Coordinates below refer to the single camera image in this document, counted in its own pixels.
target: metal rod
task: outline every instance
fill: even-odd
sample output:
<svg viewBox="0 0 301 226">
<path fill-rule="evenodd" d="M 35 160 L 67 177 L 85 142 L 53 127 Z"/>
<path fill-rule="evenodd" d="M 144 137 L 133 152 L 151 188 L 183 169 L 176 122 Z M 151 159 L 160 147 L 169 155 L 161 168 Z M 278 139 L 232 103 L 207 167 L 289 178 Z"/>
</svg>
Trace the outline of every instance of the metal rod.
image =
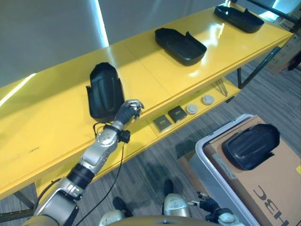
<svg viewBox="0 0 301 226">
<path fill-rule="evenodd" d="M 220 86 L 220 84 L 219 84 L 219 80 L 217 80 L 217 81 L 215 82 L 215 84 L 216 84 L 217 90 L 222 94 L 222 89 L 221 89 L 221 86 Z"/>
<path fill-rule="evenodd" d="M 220 84 L 221 84 L 221 88 L 222 88 L 222 90 L 224 92 L 224 95 L 227 97 L 228 96 L 228 92 L 227 92 L 227 89 L 226 89 L 226 87 L 225 87 L 224 82 L 223 82 L 222 79 L 220 79 Z"/>
<path fill-rule="evenodd" d="M 241 89 L 244 88 L 257 74 L 264 68 L 265 65 L 275 56 L 275 54 L 280 50 L 280 47 L 275 47 L 264 60 L 255 68 L 255 70 L 244 80 L 241 84 Z"/>
<path fill-rule="evenodd" d="M 257 0 L 246 0 L 246 1 L 248 1 L 250 3 L 253 3 L 253 4 L 255 4 L 255 5 L 263 8 L 263 9 L 266 9 L 266 10 L 272 12 L 272 13 L 275 13 L 276 15 L 278 15 L 278 16 L 280 16 L 280 17 L 282 17 L 282 18 L 284 18 L 284 19 L 286 19 L 286 20 L 288 20 L 288 21 L 290 21 L 294 24 L 298 22 L 298 20 L 293 18 L 292 16 L 289 16 L 288 14 L 285 14 L 285 13 L 283 13 L 283 12 L 281 12 L 281 11 L 275 9 L 275 8 L 271 8 L 270 6 L 268 6 L 266 4 L 263 4 L 263 3 L 261 3 Z"/>
<path fill-rule="evenodd" d="M 14 196 L 17 197 L 21 202 L 23 202 L 28 208 L 33 209 L 34 203 L 28 199 L 22 192 L 17 191 L 14 193 Z"/>
<path fill-rule="evenodd" d="M 31 217 L 32 215 L 33 215 L 33 210 L 21 210 L 16 212 L 1 213 L 0 222 L 27 218 L 27 217 Z"/>
<path fill-rule="evenodd" d="M 212 85 L 216 88 L 217 91 L 219 91 L 220 93 L 222 93 L 222 91 L 220 90 L 220 87 L 218 86 L 217 81 L 215 81 L 214 83 L 212 83 Z"/>
</svg>

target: yellow shelf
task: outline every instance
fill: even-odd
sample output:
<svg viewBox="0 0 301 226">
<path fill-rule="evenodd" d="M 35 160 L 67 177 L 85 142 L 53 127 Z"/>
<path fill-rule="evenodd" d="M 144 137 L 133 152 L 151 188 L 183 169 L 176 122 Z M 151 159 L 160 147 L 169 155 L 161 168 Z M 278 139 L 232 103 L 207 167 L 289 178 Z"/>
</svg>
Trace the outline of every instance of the yellow shelf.
<svg viewBox="0 0 301 226">
<path fill-rule="evenodd" d="M 198 113 L 195 115 L 187 115 L 186 118 L 181 120 L 180 122 L 173 123 L 171 128 L 168 130 L 160 133 L 157 127 L 154 125 L 152 120 L 147 121 L 136 121 L 133 124 L 131 124 L 127 129 L 131 131 L 131 140 L 128 144 L 125 144 L 124 146 L 124 157 L 123 162 L 128 161 L 135 155 L 141 153 L 143 150 L 145 150 L 147 147 L 151 146 L 152 144 L 158 142 L 159 140 L 163 139 L 164 137 L 168 136 L 172 132 L 176 131 L 180 127 L 184 126 L 191 120 L 201 116 L 202 114 L 210 111 L 212 108 L 215 108 L 222 102 L 226 101 L 227 99 L 237 95 L 240 92 L 240 89 L 238 89 L 236 86 L 234 86 L 230 81 L 223 79 L 224 85 L 227 89 L 228 96 L 225 97 L 223 94 L 221 94 L 213 85 L 209 85 L 202 89 L 201 91 L 198 91 L 191 95 L 190 97 L 180 101 L 178 104 L 172 106 L 170 109 L 180 105 L 183 109 L 186 108 L 188 104 L 194 104 L 198 106 Z M 214 97 L 214 103 L 212 105 L 204 105 L 201 102 L 201 98 L 204 95 L 212 95 Z M 165 110 L 161 113 L 159 113 L 156 117 L 153 119 L 161 116 L 162 114 L 165 114 L 167 118 L 171 120 L 167 112 L 170 110 Z M 121 143 L 119 143 L 117 150 L 112 153 L 102 170 L 94 177 L 93 181 L 96 179 L 102 177 L 106 173 L 112 171 L 114 168 L 118 167 L 120 164 L 121 159 L 121 149 L 122 149 Z M 83 151 L 78 153 L 75 156 L 75 159 L 72 161 L 69 161 L 68 163 L 64 164 L 63 166 L 59 167 L 58 169 L 49 172 L 47 175 L 45 175 L 40 180 L 36 181 L 36 189 L 37 194 L 39 195 L 44 188 L 49 185 L 49 183 L 52 180 L 55 180 L 57 178 L 61 178 L 66 176 L 71 168 L 78 162 L 80 156 L 82 155 Z"/>
<path fill-rule="evenodd" d="M 95 121 L 89 115 L 85 86 L 96 64 L 109 62 L 116 68 L 125 99 L 142 101 L 145 109 L 140 122 L 151 124 L 158 114 L 204 91 L 292 35 L 269 23 L 255 33 L 242 32 L 218 18 L 214 8 L 163 27 L 189 31 L 207 47 L 202 60 L 192 66 L 181 65 L 156 43 L 153 29 L 0 88 L 0 99 L 5 100 L 0 106 L 0 170 L 10 172 L 0 176 L 0 199 L 64 167 L 92 144 Z M 217 97 L 214 105 L 199 106 L 197 115 L 225 99 Z M 171 131 L 194 117 L 187 117 Z M 152 125 L 148 127 L 158 136 Z"/>
</svg>

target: white wall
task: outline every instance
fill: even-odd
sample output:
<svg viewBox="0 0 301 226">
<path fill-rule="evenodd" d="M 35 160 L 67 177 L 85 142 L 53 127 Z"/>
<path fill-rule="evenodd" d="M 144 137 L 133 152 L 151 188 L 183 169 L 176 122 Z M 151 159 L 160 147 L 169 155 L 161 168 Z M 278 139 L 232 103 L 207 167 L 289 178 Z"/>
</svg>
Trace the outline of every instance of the white wall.
<svg viewBox="0 0 301 226">
<path fill-rule="evenodd" d="M 0 87 L 101 48 L 92 0 L 0 0 Z"/>
<path fill-rule="evenodd" d="M 110 44 L 223 2 L 225 1 L 99 0 Z"/>
</svg>

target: table surface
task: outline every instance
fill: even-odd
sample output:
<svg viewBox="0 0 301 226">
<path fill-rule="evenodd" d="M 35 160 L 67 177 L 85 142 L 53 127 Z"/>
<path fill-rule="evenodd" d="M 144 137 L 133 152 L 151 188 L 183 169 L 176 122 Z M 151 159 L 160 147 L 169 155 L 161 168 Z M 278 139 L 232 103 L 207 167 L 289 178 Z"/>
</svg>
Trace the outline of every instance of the table surface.
<svg viewBox="0 0 301 226">
<path fill-rule="evenodd" d="M 245 33 L 213 11 L 162 26 L 189 31 L 207 47 L 193 66 L 181 65 L 161 49 L 153 29 L 2 87 L 0 198 L 38 180 L 93 142 L 95 121 L 89 115 L 85 86 L 96 64 L 109 62 L 117 69 L 125 99 L 137 98 L 145 105 L 143 121 L 292 35 L 270 23 Z"/>
</svg>

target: metal table leg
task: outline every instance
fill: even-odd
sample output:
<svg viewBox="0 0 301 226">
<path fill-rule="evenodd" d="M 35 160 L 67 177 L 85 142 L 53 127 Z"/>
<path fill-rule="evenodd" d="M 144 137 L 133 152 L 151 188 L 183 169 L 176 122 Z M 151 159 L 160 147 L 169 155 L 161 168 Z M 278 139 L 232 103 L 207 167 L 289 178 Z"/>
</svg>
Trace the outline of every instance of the metal table leg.
<svg viewBox="0 0 301 226">
<path fill-rule="evenodd" d="M 0 213 L 0 222 L 27 218 L 33 215 L 34 203 L 20 191 L 15 192 L 14 196 L 17 197 L 21 202 L 23 202 L 29 209 L 9 213 Z"/>
<path fill-rule="evenodd" d="M 21 210 L 21 211 L 15 211 L 15 212 L 9 212 L 9 213 L 0 213 L 0 223 L 11 221 L 11 220 L 17 220 L 21 218 L 28 218 L 33 215 L 33 210 Z"/>
<path fill-rule="evenodd" d="M 238 88 L 244 88 L 257 74 L 264 68 L 265 65 L 275 56 L 275 54 L 280 50 L 280 47 L 275 47 L 264 60 L 255 68 L 255 70 L 242 82 L 241 80 L 241 68 L 237 69 L 237 80 L 238 80 Z"/>
<path fill-rule="evenodd" d="M 34 208 L 34 203 L 28 199 L 22 192 L 17 191 L 14 193 L 14 196 L 17 197 L 21 202 L 23 202 L 29 209 Z"/>
</svg>

